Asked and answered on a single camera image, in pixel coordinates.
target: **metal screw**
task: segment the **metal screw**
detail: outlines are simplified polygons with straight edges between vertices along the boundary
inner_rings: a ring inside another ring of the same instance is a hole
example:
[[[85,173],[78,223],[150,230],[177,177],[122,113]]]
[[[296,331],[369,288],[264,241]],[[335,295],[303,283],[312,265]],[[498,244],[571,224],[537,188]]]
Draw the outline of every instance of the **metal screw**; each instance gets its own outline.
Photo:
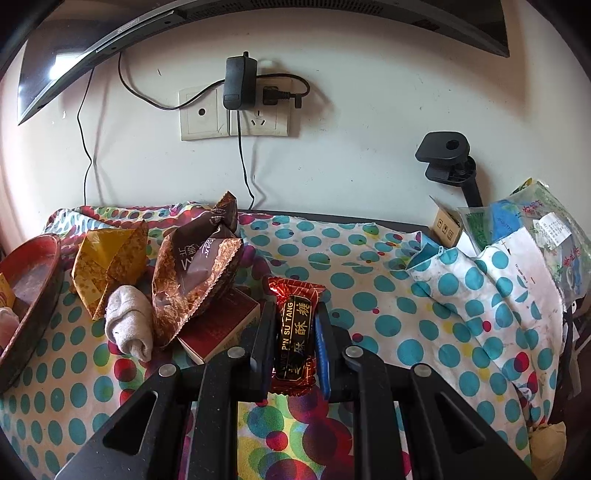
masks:
[[[433,370],[431,370],[431,367],[425,364],[418,364],[414,367],[414,372],[415,374],[417,374],[419,377],[430,377],[431,373],[433,372]]]
[[[345,349],[345,355],[351,358],[359,358],[361,355],[363,355],[363,349],[355,345],[348,346]]]
[[[228,349],[228,357],[230,358],[240,358],[244,356],[246,352],[244,348],[241,346],[233,346],[232,348]]]
[[[173,364],[165,364],[158,369],[158,374],[161,377],[170,377],[174,375],[177,368]]]

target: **power adapter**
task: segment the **power adapter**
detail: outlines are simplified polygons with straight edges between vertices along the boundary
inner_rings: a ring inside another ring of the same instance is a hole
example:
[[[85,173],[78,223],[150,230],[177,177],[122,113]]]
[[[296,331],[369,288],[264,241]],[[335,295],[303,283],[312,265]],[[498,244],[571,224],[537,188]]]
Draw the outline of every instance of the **power adapter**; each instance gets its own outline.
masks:
[[[256,60],[244,52],[226,59],[223,105],[227,110],[248,110],[256,101]]]

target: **red tray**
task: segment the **red tray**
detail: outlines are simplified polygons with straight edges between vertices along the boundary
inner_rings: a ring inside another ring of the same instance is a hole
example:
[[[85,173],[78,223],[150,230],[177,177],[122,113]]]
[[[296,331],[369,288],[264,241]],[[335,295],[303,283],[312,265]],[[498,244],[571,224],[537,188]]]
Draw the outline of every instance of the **red tray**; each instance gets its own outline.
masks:
[[[64,278],[60,247],[57,235],[40,235],[0,262],[0,272],[16,296],[12,309],[21,321],[0,356],[0,393],[27,365],[56,307]]]

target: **wall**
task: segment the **wall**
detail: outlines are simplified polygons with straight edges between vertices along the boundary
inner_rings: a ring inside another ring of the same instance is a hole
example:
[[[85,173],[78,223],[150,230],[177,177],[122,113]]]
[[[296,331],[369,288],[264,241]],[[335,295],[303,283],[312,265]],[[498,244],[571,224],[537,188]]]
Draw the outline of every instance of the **wall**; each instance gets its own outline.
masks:
[[[428,31],[347,12],[243,12],[195,22],[130,48],[135,87],[160,102],[224,76],[225,58],[249,50],[266,71],[309,79],[290,138],[245,138],[256,207],[429,224],[429,195],[452,206],[460,190],[424,177],[414,159],[434,130],[464,133],[485,202],[529,176],[545,180],[591,234],[591,83],[554,28],[525,2],[503,1],[511,57]],[[9,248],[47,216],[83,202],[87,166],[76,124],[87,77],[18,127],[22,54],[0,83],[0,212]],[[82,111],[96,156],[92,205],[249,203],[236,138],[180,141],[178,112],[126,92],[116,58],[95,71]]]

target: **power socket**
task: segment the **power socket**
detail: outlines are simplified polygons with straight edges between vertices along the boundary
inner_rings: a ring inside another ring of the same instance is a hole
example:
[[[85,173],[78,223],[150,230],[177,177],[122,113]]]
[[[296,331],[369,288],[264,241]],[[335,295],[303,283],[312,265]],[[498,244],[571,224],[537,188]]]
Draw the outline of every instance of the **power socket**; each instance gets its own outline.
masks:
[[[178,93],[178,101],[186,102],[205,86],[192,87]],[[227,110],[223,106],[223,86],[204,93],[189,106],[179,110],[181,140],[228,137]]]
[[[230,113],[230,135],[238,135],[236,115],[240,115],[241,135],[288,136],[291,102],[280,100],[277,105],[263,105],[262,90],[265,86],[276,86],[279,90],[290,92],[291,79],[280,77],[256,79],[255,106],[250,110]]]

